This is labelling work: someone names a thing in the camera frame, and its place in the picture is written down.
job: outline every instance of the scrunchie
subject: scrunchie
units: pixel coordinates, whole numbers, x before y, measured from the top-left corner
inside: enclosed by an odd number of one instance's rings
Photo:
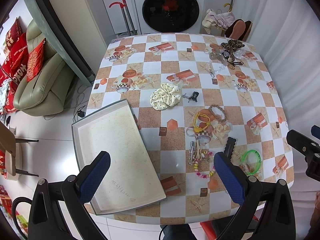
[[[176,85],[161,83],[160,86],[150,97],[150,104],[154,109],[164,110],[180,102],[181,90]]]

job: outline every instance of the green leather sofa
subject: green leather sofa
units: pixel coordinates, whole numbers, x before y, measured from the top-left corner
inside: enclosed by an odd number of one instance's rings
[[[27,28],[29,53],[45,38],[32,20]],[[63,111],[74,72],[48,41],[44,44],[44,61],[40,73],[30,82],[27,75],[14,95],[13,106],[32,116],[57,114]]]

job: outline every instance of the green bangle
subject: green bangle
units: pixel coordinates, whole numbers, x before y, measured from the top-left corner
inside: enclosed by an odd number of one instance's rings
[[[255,170],[253,172],[248,172],[247,175],[254,175],[258,172],[258,170],[260,169],[260,166],[261,166],[261,156],[260,154],[256,151],[256,150],[250,150],[250,151],[247,151],[245,152],[242,157],[241,157],[241,162],[244,162],[246,156],[248,155],[248,153],[255,153],[255,155],[257,156],[257,166],[255,168]]]

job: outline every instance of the beaded bracelet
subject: beaded bracelet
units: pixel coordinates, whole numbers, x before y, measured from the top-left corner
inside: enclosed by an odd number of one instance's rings
[[[208,155],[208,156],[212,156],[213,153],[206,151],[206,152],[202,152],[201,154],[203,154],[203,155]],[[199,170],[198,170],[198,161],[197,161],[197,160],[195,161],[193,167],[194,167],[195,172],[196,172],[196,174],[198,175],[198,177],[203,178],[203,179],[207,179],[207,178],[211,177],[211,176],[214,174],[214,172],[215,172],[215,169],[212,169],[211,171],[209,171],[209,174],[201,174],[201,173],[199,172]]]

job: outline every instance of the washing machine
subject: washing machine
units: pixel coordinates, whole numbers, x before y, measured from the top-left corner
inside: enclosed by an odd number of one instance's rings
[[[141,34],[199,33],[204,0],[134,0]]]

